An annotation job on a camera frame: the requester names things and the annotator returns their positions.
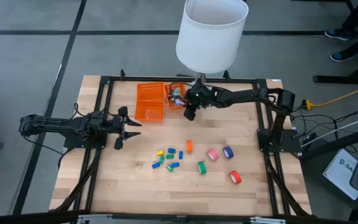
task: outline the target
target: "orange basket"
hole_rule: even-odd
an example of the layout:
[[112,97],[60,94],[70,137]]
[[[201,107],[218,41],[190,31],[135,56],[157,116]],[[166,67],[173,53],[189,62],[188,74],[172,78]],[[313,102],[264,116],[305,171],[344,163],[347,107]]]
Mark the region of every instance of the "orange basket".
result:
[[136,102],[135,119],[139,121],[163,121],[164,101]]
[[137,101],[164,100],[164,83],[137,84]]
[[[170,85],[171,84],[165,85],[165,88],[164,88],[165,89],[165,96],[167,97],[167,101],[168,101],[168,107],[171,110],[176,110],[176,109],[183,108],[183,106],[175,106],[173,101],[168,98],[168,96],[170,95],[170,91],[169,91]],[[172,91],[174,91],[178,87],[180,88],[180,94],[183,97],[185,97],[185,93],[186,93],[185,84],[183,84],[183,83],[173,83],[172,86],[171,86],[171,89],[172,89]]]

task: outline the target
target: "wooden table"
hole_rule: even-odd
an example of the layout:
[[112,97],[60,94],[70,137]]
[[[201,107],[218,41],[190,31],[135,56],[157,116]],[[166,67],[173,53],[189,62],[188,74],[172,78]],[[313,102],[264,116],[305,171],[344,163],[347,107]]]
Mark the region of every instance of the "wooden table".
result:
[[[100,76],[84,76],[77,101],[82,113],[93,111],[99,80]],[[127,106],[129,116],[134,120],[138,83],[141,82],[114,82],[109,108],[111,113]],[[282,88],[280,80],[267,80],[267,84],[269,88]],[[252,85],[246,83],[214,85],[232,91],[252,89]],[[256,135],[259,125],[255,103],[198,110],[194,121],[188,121],[183,116],[183,110],[170,110],[165,105],[163,122],[143,122],[143,127],[126,128],[127,131],[140,131],[142,134],[124,142],[123,149],[115,150],[113,146],[117,136],[109,135],[101,153],[91,211],[272,215],[264,158]],[[263,107],[262,111],[267,125]],[[291,128],[289,120],[285,122],[285,127]],[[193,141],[193,154],[186,152],[188,139]],[[226,145],[234,151],[235,156],[230,160],[223,156],[222,148]],[[184,151],[183,160],[178,160],[176,153],[173,160],[165,160],[161,167],[152,169],[152,164],[158,161],[155,152],[164,150],[167,153],[169,147]],[[207,157],[206,151],[210,148],[220,153],[218,161],[213,162]],[[77,184],[84,152],[85,149],[74,149],[63,158],[50,208],[59,206]],[[281,153],[281,159],[286,186],[303,209],[311,213],[299,160],[289,153]],[[180,162],[180,167],[169,172],[165,166],[175,161]],[[198,161],[205,161],[205,175],[198,172]],[[233,184],[228,176],[232,170],[240,173],[241,184]],[[80,208],[85,207],[87,192],[88,187],[85,186]],[[277,186],[276,194],[279,211],[283,213]]]

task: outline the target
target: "blue block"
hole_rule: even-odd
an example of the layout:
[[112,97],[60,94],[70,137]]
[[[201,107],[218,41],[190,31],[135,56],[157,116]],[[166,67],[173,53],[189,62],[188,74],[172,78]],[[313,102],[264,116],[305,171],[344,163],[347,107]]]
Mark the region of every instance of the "blue block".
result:
[[152,165],[153,169],[157,168],[157,167],[160,167],[160,163],[159,162],[156,162],[155,164]]
[[226,158],[231,159],[234,156],[233,150],[229,146],[223,148],[223,154]]
[[171,164],[171,167],[178,167],[179,166],[179,162],[174,162],[173,164]]

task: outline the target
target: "sneaker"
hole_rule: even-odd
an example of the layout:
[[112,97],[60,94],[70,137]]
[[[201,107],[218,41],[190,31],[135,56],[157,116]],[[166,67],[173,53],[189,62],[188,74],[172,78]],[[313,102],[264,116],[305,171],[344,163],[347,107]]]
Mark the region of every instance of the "sneaker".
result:
[[345,29],[327,30],[324,34],[333,39],[348,41],[354,36],[353,32]]
[[343,62],[349,59],[352,59],[353,56],[349,56],[346,57],[344,54],[342,53],[335,53],[329,56],[331,58],[331,60],[333,60],[334,62]]

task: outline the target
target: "white lampshade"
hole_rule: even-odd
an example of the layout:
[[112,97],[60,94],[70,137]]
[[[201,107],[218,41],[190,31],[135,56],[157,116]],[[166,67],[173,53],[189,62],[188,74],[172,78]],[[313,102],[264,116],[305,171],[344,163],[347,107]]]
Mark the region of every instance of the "white lampshade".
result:
[[187,0],[177,42],[179,61],[193,71],[229,68],[248,15],[241,0]]

